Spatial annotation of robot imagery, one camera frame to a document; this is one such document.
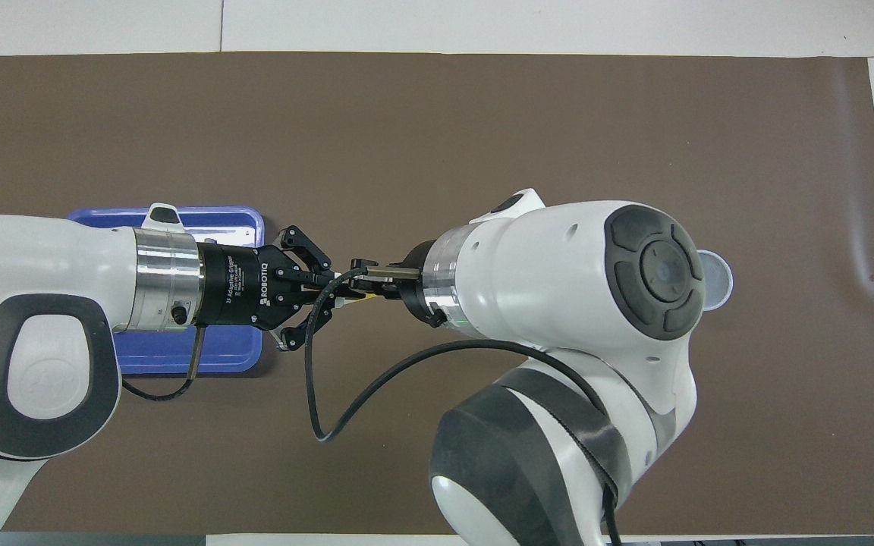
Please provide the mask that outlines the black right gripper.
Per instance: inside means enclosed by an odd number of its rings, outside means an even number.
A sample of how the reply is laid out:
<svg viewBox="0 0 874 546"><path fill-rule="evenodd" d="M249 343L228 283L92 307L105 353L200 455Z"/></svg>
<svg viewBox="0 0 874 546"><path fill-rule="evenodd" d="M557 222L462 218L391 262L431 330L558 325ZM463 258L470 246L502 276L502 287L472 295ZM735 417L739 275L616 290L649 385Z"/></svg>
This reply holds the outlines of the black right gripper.
<svg viewBox="0 0 874 546"><path fill-rule="evenodd" d="M440 308L428 306L423 294L422 277L409 281L409 268L423 272L424 263L434 240L427 240L411 249L398 265L379 265L368 259L354 258L351 269L365 269L365 272L349 280L349 288L367 297L381 297L385 300L402 300L410 314L437 328L447 322L447 315Z"/></svg>

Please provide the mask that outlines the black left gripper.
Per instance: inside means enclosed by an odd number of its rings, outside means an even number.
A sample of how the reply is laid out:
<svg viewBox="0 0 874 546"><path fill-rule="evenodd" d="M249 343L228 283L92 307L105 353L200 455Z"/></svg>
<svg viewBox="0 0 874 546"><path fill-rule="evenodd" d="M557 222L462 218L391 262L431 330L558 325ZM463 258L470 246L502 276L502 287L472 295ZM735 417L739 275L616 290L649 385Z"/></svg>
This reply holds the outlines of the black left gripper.
<svg viewBox="0 0 874 546"><path fill-rule="evenodd" d="M296 326L284 324L319 296L316 291L304 291L301 283L324 287L335 278L329 256L297 225L278 232L278 246L198 243L197 248L204 280L195 325L277 328L278 349L298 350L306 344L310 324L318 331L332 318L335 294L319 306L315 321L305 318Z"/></svg>

